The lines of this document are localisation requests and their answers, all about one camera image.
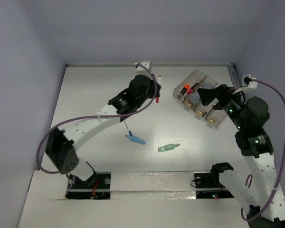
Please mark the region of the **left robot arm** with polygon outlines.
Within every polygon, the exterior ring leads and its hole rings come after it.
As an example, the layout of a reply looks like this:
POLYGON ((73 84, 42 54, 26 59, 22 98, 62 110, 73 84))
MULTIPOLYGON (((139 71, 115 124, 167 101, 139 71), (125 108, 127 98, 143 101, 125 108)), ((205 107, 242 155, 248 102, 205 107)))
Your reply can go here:
POLYGON ((161 86, 156 80, 144 75, 136 75, 128 88, 95 113, 96 117, 82 120, 60 130, 58 127, 49 134, 46 154, 60 174, 66 174, 74 183, 86 188, 93 187, 97 174, 93 167, 80 159, 76 152, 88 140, 106 128, 124 121, 136 112, 147 99, 159 97, 161 86))

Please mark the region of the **red capped white pen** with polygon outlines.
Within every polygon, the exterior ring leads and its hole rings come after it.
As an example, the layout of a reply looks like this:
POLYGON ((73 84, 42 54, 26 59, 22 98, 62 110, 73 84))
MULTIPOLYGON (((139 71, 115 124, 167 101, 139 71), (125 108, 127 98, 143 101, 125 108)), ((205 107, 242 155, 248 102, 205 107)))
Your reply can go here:
POLYGON ((157 80, 157 84, 159 85, 160 88, 158 88, 158 96, 156 97, 156 103, 159 103, 160 100, 160 89, 161 89, 161 85, 162 85, 162 76, 158 76, 158 80, 157 80))

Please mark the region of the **orange highlighter marker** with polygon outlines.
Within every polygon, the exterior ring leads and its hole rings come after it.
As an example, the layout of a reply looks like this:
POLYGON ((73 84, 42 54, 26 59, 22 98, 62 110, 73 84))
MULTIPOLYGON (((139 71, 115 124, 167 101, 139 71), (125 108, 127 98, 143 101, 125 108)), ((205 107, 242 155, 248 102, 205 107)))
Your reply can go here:
POLYGON ((188 91, 188 89, 190 88, 190 85, 189 84, 186 84, 183 88, 182 88, 182 90, 181 90, 181 94, 182 95, 185 95, 185 93, 188 91))

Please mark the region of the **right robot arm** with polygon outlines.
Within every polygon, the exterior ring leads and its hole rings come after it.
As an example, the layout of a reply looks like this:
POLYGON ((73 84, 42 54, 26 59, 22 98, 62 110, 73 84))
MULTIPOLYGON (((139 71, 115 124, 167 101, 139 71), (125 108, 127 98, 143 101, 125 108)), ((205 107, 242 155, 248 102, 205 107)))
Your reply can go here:
POLYGON ((217 163, 208 173, 195 174, 195 188, 228 190, 242 207, 244 220, 251 228, 285 228, 285 196, 280 186, 281 171, 276 171, 274 151, 263 129, 270 117, 268 104, 258 97, 241 101, 243 94, 255 90, 257 82, 249 82, 238 89, 220 85, 213 89, 199 88, 204 106, 213 100, 214 110, 223 110, 237 127, 236 143, 250 169, 257 194, 237 176, 227 162, 217 163))

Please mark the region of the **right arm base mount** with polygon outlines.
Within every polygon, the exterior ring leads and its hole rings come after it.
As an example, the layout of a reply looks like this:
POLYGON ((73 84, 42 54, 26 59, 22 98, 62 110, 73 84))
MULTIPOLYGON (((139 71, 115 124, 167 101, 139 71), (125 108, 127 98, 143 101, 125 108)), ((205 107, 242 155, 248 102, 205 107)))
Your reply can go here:
POLYGON ((196 199, 231 199, 233 195, 219 182, 219 175, 233 167, 227 163, 212 165, 210 171, 194 173, 191 186, 195 188, 196 199))

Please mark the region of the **pink highlighter marker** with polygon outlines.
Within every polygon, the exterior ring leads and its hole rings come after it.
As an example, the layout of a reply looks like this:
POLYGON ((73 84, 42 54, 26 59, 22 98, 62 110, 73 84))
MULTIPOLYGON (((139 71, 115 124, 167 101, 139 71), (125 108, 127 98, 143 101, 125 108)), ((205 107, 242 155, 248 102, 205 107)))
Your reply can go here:
POLYGON ((199 87, 199 83, 194 84, 188 91, 187 94, 192 94, 199 87))

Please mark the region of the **clear jar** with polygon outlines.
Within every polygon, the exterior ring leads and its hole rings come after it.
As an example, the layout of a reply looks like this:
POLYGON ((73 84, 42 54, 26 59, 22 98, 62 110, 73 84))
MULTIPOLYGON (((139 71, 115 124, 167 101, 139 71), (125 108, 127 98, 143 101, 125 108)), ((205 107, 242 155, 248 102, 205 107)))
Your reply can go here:
POLYGON ((210 81, 205 81, 202 85, 202 88, 205 88, 205 89, 212 89, 213 88, 213 83, 210 82, 210 81))
POLYGON ((198 93, 193 93, 188 96, 188 99, 193 103, 198 103, 200 101, 200 95, 198 93))

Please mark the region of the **blue utility knife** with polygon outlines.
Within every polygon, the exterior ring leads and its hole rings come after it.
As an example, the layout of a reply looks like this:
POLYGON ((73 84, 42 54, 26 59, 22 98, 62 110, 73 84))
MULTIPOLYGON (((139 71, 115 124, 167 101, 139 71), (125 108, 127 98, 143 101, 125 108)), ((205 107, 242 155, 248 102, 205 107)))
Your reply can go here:
POLYGON ((145 145, 146 144, 145 140, 142 140, 141 138, 138 138, 138 137, 136 137, 134 135, 125 135, 125 137, 127 137, 132 142, 135 142, 135 143, 138 143, 138 144, 141 144, 141 145, 145 145))

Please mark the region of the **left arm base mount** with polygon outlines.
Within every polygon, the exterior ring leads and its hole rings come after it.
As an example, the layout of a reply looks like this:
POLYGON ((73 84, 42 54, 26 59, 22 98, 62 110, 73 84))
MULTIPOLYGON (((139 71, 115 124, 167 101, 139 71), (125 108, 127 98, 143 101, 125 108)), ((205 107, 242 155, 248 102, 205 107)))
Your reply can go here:
POLYGON ((65 197, 69 200, 109 200, 111 198, 111 173, 97 173, 87 181, 82 181, 71 174, 66 175, 68 185, 65 197))

